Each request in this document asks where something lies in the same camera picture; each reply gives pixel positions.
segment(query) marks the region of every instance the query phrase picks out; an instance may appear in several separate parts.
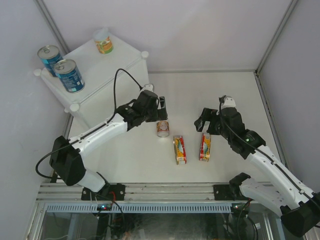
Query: metal frame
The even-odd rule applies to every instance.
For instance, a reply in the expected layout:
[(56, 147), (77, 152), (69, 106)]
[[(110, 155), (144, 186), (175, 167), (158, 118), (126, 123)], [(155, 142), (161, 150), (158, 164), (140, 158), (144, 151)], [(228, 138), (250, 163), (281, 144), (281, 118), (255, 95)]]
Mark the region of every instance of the metal frame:
[(65, 42), (64, 38), (62, 37), (54, 19), (52, 18), (46, 4), (43, 0), (33, 0), (37, 8), (39, 9), (39, 12), (41, 13), (43, 19), (45, 20), (46, 24), (48, 25), (49, 29), (51, 30), (54, 38), (57, 40), (57, 42), (60, 45), (60, 49), (63, 51), (64, 54), (70, 53), (70, 49)]
[[(246, 201), (216, 201), (213, 185), (216, 183), (127, 183), (124, 201), (117, 201), (124, 213), (230, 213), (231, 206)], [(273, 188), (265, 182), (266, 187)], [(81, 186), (66, 186), (64, 183), (43, 183), (36, 198), (35, 208), (26, 239), (37, 240), (41, 235), (45, 213), (97, 213), (98, 207), (109, 201), (82, 201)], [(253, 212), (263, 212), (265, 208), (252, 202)], [(106, 213), (119, 213), (112, 206)], [(264, 236), (272, 237), (268, 218), (261, 217)]]
[[(49, 10), (47, 9), (43, 0), (33, 0), (41, 12), (44, 20), (46, 21), (48, 27), (53, 33), (54, 37), (60, 44), (61, 50), (67, 54), (70, 49), (63, 39), (57, 25), (55, 24)], [(285, 25), (287, 24), (293, 10), (295, 9), (299, 0), (292, 0), (288, 6), (286, 13), (284, 14), (277, 30), (275, 31), (256, 71), (250, 70), (209, 70), (209, 71), (183, 71), (184, 73), (196, 73), (196, 72), (255, 72), (256, 83), (262, 98), (262, 102), (267, 113), (271, 131), (275, 140), (275, 144), (279, 153), (279, 157), (283, 163), (286, 162), (286, 155), (281, 145), (281, 140), (279, 138), (274, 117), (272, 111), (269, 108), (268, 99), (265, 94), (263, 84), (259, 78), (259, 74), (268, 59), (270, 53), (272, 52), (279, 36), (281, 35)], [(180, 73), (180, 71), (170, 71), (172, 73)], [(163, 73), (163, 71), (155, 71), (150, 73)], [(68, 137), (73, 117), (69, 114), (63, 132), (63, 136)], [(179, 211), (183, 211), (183, 207), (186, 207), (190, 211), (191, 207), (203, 206), (224, 206), (227, 211), (228, 206), (232, 203), (238, 202), (225, 202), (225, 201), (215, 201), (213, 193), (213, 184), (216, 183), (127, 183), (126, 193), (124, 201), (117, 201), (126, 211), (131, 211), (134, 207), (134, 211), (137, 209), (142, 211), (162, 211), (154, 210), (155, 208), (150, 207), (168, 207), (170, 211), (173, 211), (174, 207), (179, 207)], [(80, 186), (66, 186), (64, 183), (43, 183), (40, 187), (35, 207), (31, 216), (30, 224), (28, 227), (28, 232), (25, 239), (37, 240), (41, 234), (42, 223), (46, 211), (86, 211), (86, 212), (97, 212), (97, 207), (99, 204), (104, 203), (103, 201), (81, 201), (82, 187)], [(271, 225), (269, 222), (268, 215), (263, 214), (263, 221), (266, 232), (263, 234), (268, 236), (269, 239), (273, 239)], [(304, 239), (319, 239), (317, 231), (312, 229), (309, 231)]]
[(272, 49), (274, 48), (274, 46), (276, 45), (281, 33), (283, 32), (285, 26), (288, 23), (288, 20), (291, 16), (291, 14), (293, 13), (293, 11), (295, 10), (297, 4), (298, 4), (299, 0), (291, 0), (288, 8), (286, 9), (284, 16), (281, 19), (281, 22), (279, 24), (279, 26), (277, 27), (268, 47), (266, 48), (266, 51), (263, 54), (262, 59), (260, 60), (260, 63), (256, 69), (257, 75), (260, 74), (262, 68), (264, 67), (270, 53), (272, 52)]

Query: white wall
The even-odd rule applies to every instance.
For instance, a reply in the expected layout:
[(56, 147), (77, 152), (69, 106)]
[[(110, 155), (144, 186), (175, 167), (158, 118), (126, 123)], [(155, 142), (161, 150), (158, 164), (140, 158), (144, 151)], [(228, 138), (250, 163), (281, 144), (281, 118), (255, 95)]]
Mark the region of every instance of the white wall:
[(107, 26), (149, 71), (253, 70), (291, 0), (45, 0), (74, 50)]
[[(37, 51), (56, 41), (33, 1), (0, 3), (0, 239), (23, 239), (40, 183), (37, 161), (62, 134), (67, 116), (33, 70)], [(50, 172), (48, 161), (40, 167)]]
[(320, 191), (320, 1), (299, 1), (261, 74), (289, 164)]

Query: small can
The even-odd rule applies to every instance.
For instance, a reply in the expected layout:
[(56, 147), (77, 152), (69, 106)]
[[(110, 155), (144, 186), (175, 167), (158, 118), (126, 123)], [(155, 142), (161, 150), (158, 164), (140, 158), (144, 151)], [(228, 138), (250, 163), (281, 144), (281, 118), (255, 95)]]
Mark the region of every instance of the small can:
[(161, 138), (168, 137), (170, 134), (169, 123), (167, 121), (158, 121), (156, 123), (156, 134)]
[(57, 62), (61, 61), (63, 58), (60, 55), (59, 48), (54, 45), (47, 45), (39, 49), (38, 57), (43, 62), (45, 68), (53, 77), (57, 77), (54, 66)]
[(201, 144), (200, 144), (200, 155), (199, 155), (200, 161), (209, 162), (210, 146), (211, 146), (211, 135), (209, 133), (202, 133)]
[(93, 33), (93, 39), (96, 47), (101, 54), (108, 54), (114, 49), (109, 36), (109, 29), (107, 27), (99, 29)]
[(187, 155), (185, 149), (184, 138), (181, 135), (173, 136), (173, 147), (175, 153), (176, 164), (186, 164), (187, 163)]
[(54, 65), (54, 71), (67, 92), (77, 93), (84, 89), (85, 83), (75, 61), (71, 59), (61, 60)]

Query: wire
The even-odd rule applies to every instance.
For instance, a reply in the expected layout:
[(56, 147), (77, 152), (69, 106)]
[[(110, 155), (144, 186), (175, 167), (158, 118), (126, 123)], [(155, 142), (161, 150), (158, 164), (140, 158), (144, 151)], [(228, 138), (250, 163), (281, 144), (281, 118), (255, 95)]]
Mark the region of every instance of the wire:
[[(113, 115), (112, 115), (111, 118), (106, 122), (106, 124), (110, 123), (110, 122), (112, 121), (112, 119), (113, 119), (113, 118), (115, 117), (115, 115), (116, 115), (116, 110), (117, 110), (116, 81), (117, 81), (117, 76), (118, 76), (118, 72), (119, 72), (119, 71), (123, 71), (123, 72), (125, 72), (126, 74), (128, 74), (128, 75), (132, 78), (132, 80), (139, 86), (139, 89), (140, 89), (140, 90), (143, 89), (143, 87), (137, 82), (137, 80), (136, 80), (129, 72), (127, 72), (127, 71), (124, 70), (123, 68), (119, 68), (119, 69), (115, 72), (114, 82), (113, 82), (114, 111), (113, 111)], [(105, 126), (105, 124), (104, 124), (104, 125), (101, 125), (100, 127), (96, 128), (96, 129), (94, 129), (92, 132), (95, 132), (95, 131), (99, 130), (100, 128), (104, 127), (104, 126)], [(86, 137), (87, 137), (88, 135), (90, 135), (92, 132), (89, 132), (88, 134), (82, 136), (82, 137), (81, 137), (81, 140), (84, 139), (84, 138), (86, 138)], [(45, 160), (47, 157), (49, 157), (50, 155), (52, 155), (52, 154), (54, 154), (54, 153), (56, 153), (56, 152), (58, 152), (58, 151), (60, 151), (60, 150), (62, 150), (62, 149), (65, 149), (65, 148), (67, 148), (67, 147), (69, 147), (69, 146), (71, 146), (71, 145), (73, 145), (73, 144), (75, 144), (75, 143), (77, 143), (77, 142), (78, 142), (78, 140), (76, 140), (76, 141), (74, 141), (74, 142), (72, 142), (72, 143), (70, 143), (70, 144), (68, 144), (68, 145), (65, 145), (65, 146), (63, 146), (63, 147), (60, 147), (60, 148), (58, 148), (58, 149), (56, 149), (56, 150), (54, 150), (54, 151), (51, 151), (51, 152), (49, 152), (48, 154), (46, 154), (46, 155), (45, 155), (43, 158), (41, 158), (41, 159), (37, 162), (37, 164), (35, 165), (35, 172), (36, 172), (39, 176), (41, 176), (41, 177), (43, 177), (43, 178), (53, 179), (52, 176), (47, 176), (47, 175), (44, 175), (44, 174), (42, 174), (42, 173), (39, 172), (39, 165), (40, 165), (40, 163), (41, 163), (43, 160)]]
[(56, 149), (56, 150), (54, 150), (54, 151), (51, 151), (51, 152), (49, 152), (48, 154), (46, 154), (45, 156), (43, 156), (43, 157), (37, 162), (37, 164), (35, 165), (35, 172), (36, 172), (39, 176), (41, 176), (41, 177), (43, 177), (43, 178), (52, 179), (52, 178), (53, 178), (52, 176), (46, 176), (46, 175), (42, 174), (41, 172), (39, 172), (39, 165), (40, 165), (40, 163), (41, 163), (43, 160), (45, 160), (47, 157), (49, 157), (50, 155), (52, 155), (52, 154), (54, 154), (54, 153), (56, 153), (56, 152), (58, 152), (58, 151), (60, 151), (60, 150), (62, 150), (62, 149), (65, 149), (65, 148), (67, 148), (67, 147), (70, 147), (71, 145), (73, 145), (73, 144), (75, 144), (75, 143), (77, 143), (77, 142), (78, 142), (78, 140), (76, 140), (76, 141), (74, 141), (74, 142), (72, 142), (72, 143), (69, 143), (68, 145), (62, 146), (62, 147), (60, 147), (60, 148), (58, 148), (58, 149)]
[(55, 214), (54, 212), (53, 212), (52, 214), (53, 214), (53, 218), (54, 218), (55, 225), (57, 225), (59, 228), (63, 228), (64, 226), (61, 226), (61, 225), (58, 224), (56, 214)]
[(320, 211), (320, 206), (318, 203), (316, 203), (308, 194), (306, 194), (305, 192), (301, 193), (302, 192), (302, 189), (295, 183), (295, 181), (293, 181), (290, 176), (277, 164), (275, 163), (275, 160), (273, 160), (268, 154), (266, 154), (265, 152), (261, 151), (260, 149), (252, 146), (251, 144), (249, 144), (248, 142), (246, 142), (245, 140), (243, 140), (238, 134), (235, 133), (235, 131), (233, 131), (233, 129), (225, 122), (224, 120), (224, 116), (222, 115), (222, 112), (221, 112), (221, 105), (222, 105), (222, 101), (223, 99), (226, 97), (226, 95), (224, 95), (223, 97), (221, 97), (220, 99), (220, 103), (219, 103), (219, 115), (220, 115), (220, 119), (222, 121), (222, 123), (239, 139), (241, 140), (243, 143), (245, 143), (246, 145), (250, 146), (252, 149), (254, 149), (255, 151), (261, 153), (262, 155), (264, 155), (267, 159), (269, 159), (272, 164), (274, 164), (274, 166), (276, 166), (281, 172), (283, 175), (286, 176), (286, 178), (294, 185), (294, 187), (296, 189), (298, 189), (299, 193), (304, 195), (306, 198), (308, 198)]
[(242, 207), (241, 211), (240, 211), (240, 214), (238, 216), (238, 220), (236, 221), (236, 233), (238, 235), (238, 238), (239, 240), (241, 240), (240, 238), (240, 233), (239, 233), (239, 221), (240, 221), (240, 217), (241, 217), (241, 214), (242, 212), (245, 210), (245, 208), (247, 207), (247, 205), (252, 201), (252, 199), (248, 200)]
[(113, 195), (113, 201), (115, 201), (115, 200), (116, 200), (116, 194), (115, 194), (115, 192), (114, 192), (114, 191), (111, 191), (110, 193)]
[(106, 124), (110, 123), (112, 121), (112, 119), (114, 119), (115, 115), (116, 115), (116, 110), (117, 110), (117, 99), (116, 99), (116, 82), (117, 82), (117, 76), (119, 71), (123, 71), (126, 74), (128, 74), (132, 80), (139, 86), (139, 89), (141, 90), (143, 87), (137, 82), (137, 80), (126, 70), (124, 70), (123, 68), (119, 68), (114, 75), (114, 82), (113, 82), (113, 103), (114, 103), (114, 110), (113, 110), (113, 115), (111, 116), (111, 118), (106, 122)]
[(246, 218), (252, 224), (252, 227), (253, 227), (253, 239), (259, 240), (258, 229), (257, 229), (257, 226), (256, 226), (255, 222), (249, 216), (246, 216)]
[(62, 237), (58, 237), (58, 238), (46, 238), (45, 240), (58, 240), (58, 239), (63, 239), (65, 237), (68, 237), (69, 235), (64, 235)]

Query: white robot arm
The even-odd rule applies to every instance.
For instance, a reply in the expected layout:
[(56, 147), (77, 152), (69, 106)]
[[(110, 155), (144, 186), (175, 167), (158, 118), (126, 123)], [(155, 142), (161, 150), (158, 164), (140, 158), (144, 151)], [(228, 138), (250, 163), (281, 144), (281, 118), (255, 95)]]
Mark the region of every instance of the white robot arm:
[(282, 223), (297, 237), (320, 221), (320, 194), (298, 180), (255, 131), (245, 128), (232, 97), (221, 97), (219, 109), (203, 109), (194, 122), (198, 132), (202, 132), (207, 121), (209, 134), (223, 136), (234, 152), (255, 165), (274, 186), (263, 186), (241, 173), (229, 182), (234, 198), (242, 195), (256, 200), (281, 217)]
[(110, 186), (107, 180), (98, 172), (86, 169), (83, 159), (101, 144), (143, 122), (166, 119), (165, 98), (158, 97), (151, 84), (145, 85), (137, 99), (119, 106), (104, 122), (70, 139), (58, 137), (53, 144), (50, 165), (68, 186), (78, 184), (95, 193), (107, 190)]

